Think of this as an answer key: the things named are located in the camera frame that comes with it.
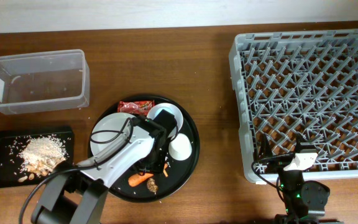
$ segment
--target candy wrapper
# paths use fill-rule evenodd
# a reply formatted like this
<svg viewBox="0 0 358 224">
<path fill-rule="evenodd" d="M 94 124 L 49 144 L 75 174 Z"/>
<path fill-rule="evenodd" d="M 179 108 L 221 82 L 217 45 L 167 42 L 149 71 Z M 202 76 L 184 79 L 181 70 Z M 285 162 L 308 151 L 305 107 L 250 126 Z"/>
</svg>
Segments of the candy wrapper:
<svg viewBox="0 0 358 224">
<path fill-rule="evenodd" d="M 153 108 L 153 101 L 136 101 L 136 102 L 122 102 L 118 104 L 117 112 L 141 114 L 147 116 L 147 113 Z"/>
</svg>

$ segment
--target gray crate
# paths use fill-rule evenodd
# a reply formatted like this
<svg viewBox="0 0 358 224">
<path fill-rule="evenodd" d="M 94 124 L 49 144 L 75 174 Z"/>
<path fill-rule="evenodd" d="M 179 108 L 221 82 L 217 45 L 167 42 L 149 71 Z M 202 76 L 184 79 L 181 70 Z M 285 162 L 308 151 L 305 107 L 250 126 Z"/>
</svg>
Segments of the gray crate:
<svg viewBox="0 0 358 224">
<path fill-rule="evenodd" d="M 262 133 L 273 154 L 293 150 L 297 132 L 316 145 L 305 179 L 358 177 L 358 29 L 239 34 L 229 61 L 248 181 L 263 183 L 250 168 Z"/>
</svg>

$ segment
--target black tray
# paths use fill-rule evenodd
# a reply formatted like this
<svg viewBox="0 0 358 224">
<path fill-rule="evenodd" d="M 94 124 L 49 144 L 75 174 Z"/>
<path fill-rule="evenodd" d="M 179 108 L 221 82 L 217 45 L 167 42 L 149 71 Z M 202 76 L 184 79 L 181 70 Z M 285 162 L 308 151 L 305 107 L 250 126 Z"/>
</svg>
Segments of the black tray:
<svg viewBox="0 0 358 224">
<path fill-rule="evenodd" d="M 33 185 L 39 184 L 44 180 L 44 176 L 37 177 L 32 180 L 25 180 L 23 182 L 18 182 L 17 180 L 25 175 L 30 175 L 30 172 L 19 173 L 23 159 L 16 157 L 17 151 L 13 150 L 13 154 L 9 155 L 11 149 L 8 147 L 13 145 L 14 140 L 18 143 L 21 142 L 23 145 L 26 145 L 28 138 L 37 138 L 40 136 L 49 136 L 51 134 L 56 134 L 56 138 L 65 140 L 65 148 L 68 154 L 66 160 L 69 163 L 73 162 L 73 150 L 74 150 L 74 133 L 69 126 L 56 127 L 56 128 L 43 128 L 35 130 L 19 130 L 19 131 L 0 131 L 0 188 L 1 187 L 15 187 L 23 185 Z"/>
<path fill-rule="evenodd" d="M 154 194 L 147 189 L 146 181 L 136 187 L 129 186 L 128 178 L 136 172 L 132 169 L 128 169 L 120 176 L 120 178 L 117 179 L 117 181 L 109 190 L 113 195 L 128 202 L 153 202 L 175 193 L 190 178 L 190 175 L 193 173 L 197 165 L 198 156 L 200 154 L 200 138 L 198 136 L 197 127 L 185 109 L 183 109 L 179 104 L 172 100 L 156 95 L 132 96 L 121 101 L 132 102 L 143 100 L 154 100 L 156 105 L 159 103 L 171 103 L 180 109 L 184 118 L 180 133 L 186 134 L 188 136 L 193 147 L 193 151 L 191 156 L 184 161 L 176 161 L 172 159 L 169 154 L 167 155 L 167 162 L 169 162 L 171 166 L 167 168 L 168 177 L 165 177 L 163 174 L 157 174 L 153 176 L 156 184 L 158 185 L 157 194 Z M 96 124 L 105 116 L 116 113 L 117 107 L 118 103 L 107 109 L 102 114 L 102 116 L 100 116 Z M 92 152 L 90 144 L 88 145 L 88 149 L 88 156 L 91 157 Z"/>
</svg>

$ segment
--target plastic crate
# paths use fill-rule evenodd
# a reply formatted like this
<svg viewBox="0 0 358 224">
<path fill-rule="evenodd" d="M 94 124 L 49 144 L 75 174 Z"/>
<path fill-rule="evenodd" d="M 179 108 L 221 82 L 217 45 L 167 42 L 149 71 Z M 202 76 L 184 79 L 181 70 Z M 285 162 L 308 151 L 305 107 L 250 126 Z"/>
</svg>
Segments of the plastic crate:
<svg viewBox="0 0 358 224">
<path fill-rule="evenodd" d="M 0 112 L 33 113 L 90 104 L 90 69 L 82 50 L 0 57 Z"/>
<path fill-rule="evenodd" d="M 315 144 L 305 179 L 358 177 L 358 29 L 239 34 L 229 61 L 248 181 L 263 184 L 250 168 L 262 133 L 273 154 L 293 150 L 297 132 Z"/>
</svg>

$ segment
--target wooden tabletop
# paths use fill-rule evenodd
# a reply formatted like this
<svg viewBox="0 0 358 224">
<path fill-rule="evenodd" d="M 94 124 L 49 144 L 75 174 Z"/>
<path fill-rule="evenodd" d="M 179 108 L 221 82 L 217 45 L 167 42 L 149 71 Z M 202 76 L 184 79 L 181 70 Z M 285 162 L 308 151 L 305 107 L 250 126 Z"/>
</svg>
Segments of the wooden tabletop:
<svg viewBox="0 0 358 224">
<path fill-rule="evenodd" d="M 178 29 L 95 30 L 0 34 L 0 56 L 82 49 L 91 75 L 90 106 L 6 116 L 0 130 L 68 124 L 75 132 L 75 162 L 86 159 L 87 140 L 99 116 L 127 96 L 155 93 L 189 112 L 201 139 L 198 165 L 176 193 L 153 203 L 108 196 L 102 223 L 253 223 L 284 214 L 275 189 L 246 181 L 239 118 L 228 54 L 247 32 L 358 28 L 358 22 L 265 24 Z M 358 223 L 358 179 L 322 181 L 331 188 L 326 219 Z M 0 223 L 15 223 L 34 186 L 0 189 Z M 33 198 L 25 220 L 35 207 Z M 71 195 L 79 202 L 79 195 Z"/>
</svg>

